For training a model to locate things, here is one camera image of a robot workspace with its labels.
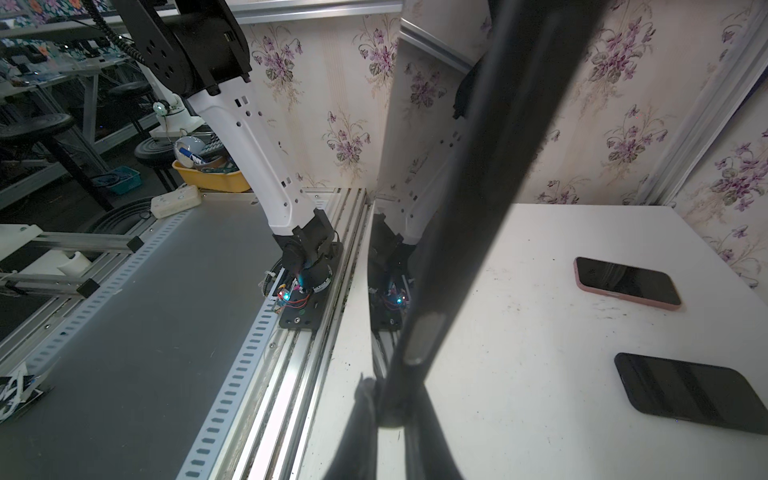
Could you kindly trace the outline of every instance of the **yellow plastic basket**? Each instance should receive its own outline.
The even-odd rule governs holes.
[[[193,168],[185,168],[178,160],[174,161],[173,167],[185,182],[189,185],[197,185],[198,188],[235,194],[250,190],[250,185],[246,182],[243,172],[239,170],[231,174],[204,174]]]

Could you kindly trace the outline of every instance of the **white cylinder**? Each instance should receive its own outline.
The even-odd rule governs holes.
[[[91,261],[85,258],[85,255],[80,252],[74,252],[74,257],[56,268],[58,268],[64,275],[80,276],[85,273],[90,266]]]

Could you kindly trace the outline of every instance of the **black mounting plate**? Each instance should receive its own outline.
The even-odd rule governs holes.
[[[343,251],[344,248],[341,242],[331,243],[328,265],[330,265],[334,277],[339,275],[339,262]],[[333,280],[332,285],[328,285],[325,290],[320,293],[313,293],[312,298],[310,298],[309,303],[304,308],[295,309],[286,306],[280,314],[280,328],[289,330],[311,329],[312,331],[317,331],[320,328],[320,322],[323,321],[323,312],[326,310],[328,297],[333,289]]]

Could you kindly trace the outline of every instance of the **black smartphone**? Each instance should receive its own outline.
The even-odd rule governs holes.
[[[768,435],[768,410],[736,370],[630,353],[614,363],[639,412]]]
[[[682,302],[669,275],[620,263],[578,257],[576,284],[586,292],[677,310]]]

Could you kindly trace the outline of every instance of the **pink smartphone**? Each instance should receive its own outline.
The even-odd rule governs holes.
[[[636,266],[577,257],[576,284],[585,292],[677,310],[683,304],[669,275]]]

